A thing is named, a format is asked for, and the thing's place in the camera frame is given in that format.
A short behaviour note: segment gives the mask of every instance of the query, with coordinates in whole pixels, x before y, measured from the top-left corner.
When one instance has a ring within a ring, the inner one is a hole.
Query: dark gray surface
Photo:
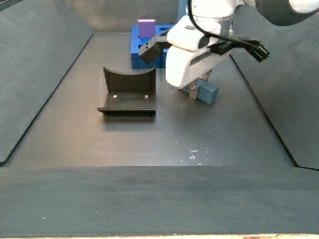
[[[177,23],[179,0],[63,0],[96,33],[130,33],[138,19]]]
[[[18,4],[23,0],[4,0],[0,1],[0,11],[4,10],[6,8],[11,7],[12,5]]]
[[[263,63],[242,52],[235,61],[294,159],[310,168],[319,168],[318,26],[318,15],[291,27],[271,25],[249,7],[235,16],[235,33],[258,37],[271,52]]]
[[[2,236],[319,233],[319,174],[109,167],[0,174]]]
[[[211,75],[221,87],[215,105],[190,99],[158,69],[154,118],[105,118],[96,110],[106,97],[105,66],[145,72],[131,69],[130,34],[94,35],[8,167],[291,166],[231,60]]]
[[[92,32],[62,1],[26,0],[0,14],[0,162],[23,136]]]

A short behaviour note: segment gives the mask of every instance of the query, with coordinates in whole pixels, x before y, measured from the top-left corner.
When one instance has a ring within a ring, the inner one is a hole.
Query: blue block
[[[173,28],[173,24],[157,25],[157,35],[161,35],[166,30]],[[145,68],[165,68],[166,67],[166,55],[167,49],[163,51],[161,57],[151,63],[146,63],[139,56],[141,46],[145,45],[151,38],[139,38],[139,26],[133,26],[133,35],[131,35],[131,62],[134,69]]]
[[[199,85],[198,99],[209,105],[213,105],[217,101],[217,95],[219,90],[218,85],[209,83],[201,78],[198,79],[197,84]],[[186,86],[182,90],[190,93],[190,86]]]

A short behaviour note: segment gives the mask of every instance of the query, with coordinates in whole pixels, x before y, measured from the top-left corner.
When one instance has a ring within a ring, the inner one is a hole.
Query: black bracket
[[[157,60],[163,53],[163,50],[173,46],[173,44],[167,42],[169,31],[170,30],[153,37],[151,40],[141,47],[139,56],[146,63],[151,63]]]
[[[157,113],[157,68],[142,74],[119,74],[107,68],[107,97],[98,110],[111,113]]]

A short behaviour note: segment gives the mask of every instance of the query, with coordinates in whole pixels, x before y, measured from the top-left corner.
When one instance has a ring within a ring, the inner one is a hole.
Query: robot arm
[[[225,61],[230,52],[217,55],[211,48],[226,41],[246,46],[259,62],[269,57],[262,46],[233,37],[233,17],[239,5],[254,7],[273,24],[289,26],[317,13],[319,0],[189,0],[189,14],[167,35],[173,47],[167,52],[166,77],[178,88]]]

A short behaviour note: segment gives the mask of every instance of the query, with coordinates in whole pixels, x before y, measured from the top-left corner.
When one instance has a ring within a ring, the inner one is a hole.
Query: gray wall
[[[235,61],[291,155],[319,168],[319,16],[291,27],[271,25],[249,7],[235,16],[235,33],[258,37],[271,58],[258,63],[245,51]]]
[[[2,11],[0,163],[91,36],[91,29],[60,0],[24,0]]]
[[[131,32],[138,19],[178,21],[179,0],[63,0],[95,32]]]

